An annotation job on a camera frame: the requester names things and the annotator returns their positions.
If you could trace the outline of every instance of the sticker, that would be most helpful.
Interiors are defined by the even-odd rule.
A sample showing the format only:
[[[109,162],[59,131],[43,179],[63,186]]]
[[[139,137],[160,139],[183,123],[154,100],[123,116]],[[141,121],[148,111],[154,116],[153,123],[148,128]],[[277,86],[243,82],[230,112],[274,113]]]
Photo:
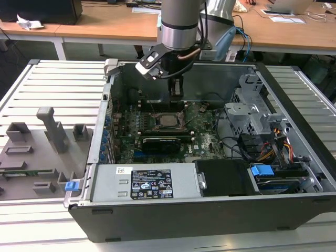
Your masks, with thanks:
[[[133,200],[174,197],[170,170],[131,171],[131,174],[131,198]]]
[[[27,176],[24,173],[13,173],[13,174],[4,174],[5,177],[25,177]]]
[[[131,174],[133,167],[117,167],[116,175]]]

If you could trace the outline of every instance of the tissue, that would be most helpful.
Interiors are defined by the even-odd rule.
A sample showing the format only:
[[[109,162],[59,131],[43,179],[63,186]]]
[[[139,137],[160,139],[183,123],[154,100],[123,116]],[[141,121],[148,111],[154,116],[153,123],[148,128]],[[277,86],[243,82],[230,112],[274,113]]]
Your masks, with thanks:
[[[44,28],[44,26],[41,24],[40,21],[29,21],[19,17],[19,15],[16,16],[17,16],[16,23],[23,29],[30,30],[30,29]]]

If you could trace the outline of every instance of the wooden desk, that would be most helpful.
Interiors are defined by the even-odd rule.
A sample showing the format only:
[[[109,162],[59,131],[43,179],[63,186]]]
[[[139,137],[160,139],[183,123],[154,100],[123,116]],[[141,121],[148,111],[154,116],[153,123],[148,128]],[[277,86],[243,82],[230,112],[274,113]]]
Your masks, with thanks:
[[[158,15],[132,13],[132,8],[112,6],[104,2],[83,2],[83,13],[76,25],[44,24],[44,29],[24,30],[16,23],[0,23],[13,40],[49,41],[54,43],[57,56],[66,60],[64,43],[155,45]],[[0,32],[0,39],[7,39]]]
[[[132,13],[125,5],[113,7],[83,3],[75,26],[60,25],[56,36],[156,41],[158,15]]]
[[[250,9],[249,12],[233,12],[233,15],[242,17],[245,32],[253,40],[253,51],[335,55],[336,22],[317,22],[309,19],[306,15],[298,15],[296,18],[301,18],[306,24],[276,23],[270,18],[262,18],[258,15],[259,13],[263,17],[268,17],[268,15],[260,11],[261,9],[266,9],[266,4],[269,4],[267,0],[257,0],[256,6],[244,3],[245,7]],[[321,3],[312,3],[308,11],[324,14],[326,10],[320,6]],[[327,19],[329,20],[336,21],[335,17],[335,15],[327,14]],[[235,17],[234,20],[236,26],[242,26],[239,17]],[[230,48],[231,51],[240,50],[242,44],[242,37],[236,35]]]
[[[43,24],[42,29],[25,30],[22,29],[17,23],[0,22],[0,27],[7,34],[16,35],[36,35],[36,36],[55,36],[55,32],[60,26],[59,24]]]
[[[249,12],[233,12],[233,15],[242,17],[245,32],[253,40],[253,51],[336,55],[336,22],[317,22],[300,15],[306,24],[275,23],[269,18],[260,17],[255,12],[267,17],[260,11],[265,9],[265,4],[268,4],[267,0],[257,0],[256,6],[244,3],[247,9],[251,9]],[[324,13],[325,10],[320,6],[321,3],[312,3],[308,10]],[[329,20],[335,20],[334,15],[327,14],[327,17]],[[58,58],[65,60],[64,43],[99,44],[100,50],[102,44],[155,45],[157,18],[156,14],[132,13],[132,9],[126,6],[115,7],[102,2],[99,4],[86,2],[83,3],[82,16],[75,26],[46,24],[45,29],[27,31],[15,23],[0,23],[0,25],[11,39],[54,43]],[[235,17],[235,24],[241,26],[238,17]],[[6,37],[0,33],[0,39]],[[237,35],[230,47],[230,54],[240,50],[242,44],[242,37]]]

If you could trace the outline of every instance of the circuit board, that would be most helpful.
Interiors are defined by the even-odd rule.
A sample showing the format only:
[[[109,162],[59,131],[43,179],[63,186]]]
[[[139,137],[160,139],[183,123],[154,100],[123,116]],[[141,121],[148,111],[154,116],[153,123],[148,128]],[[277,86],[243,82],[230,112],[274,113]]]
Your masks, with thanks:
[[[216,111],[207,110],[203,103],[189,103],[176,113],[141,112],[135,106],[128,106],[118,117],[120,119],[115,120],[114,129],[119,143],[119,164],[191,163],[198,159],[225,158],[214,128]],[[143,153],[143,139],[165,137],[181,140],[178,153]]]

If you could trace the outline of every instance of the warning label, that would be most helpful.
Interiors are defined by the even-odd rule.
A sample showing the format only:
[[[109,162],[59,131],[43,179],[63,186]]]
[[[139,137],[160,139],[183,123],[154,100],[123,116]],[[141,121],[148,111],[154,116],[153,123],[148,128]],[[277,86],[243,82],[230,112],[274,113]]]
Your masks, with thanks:
[[[173,198],[170,170],[132,171],[131,198],[133,200]]]

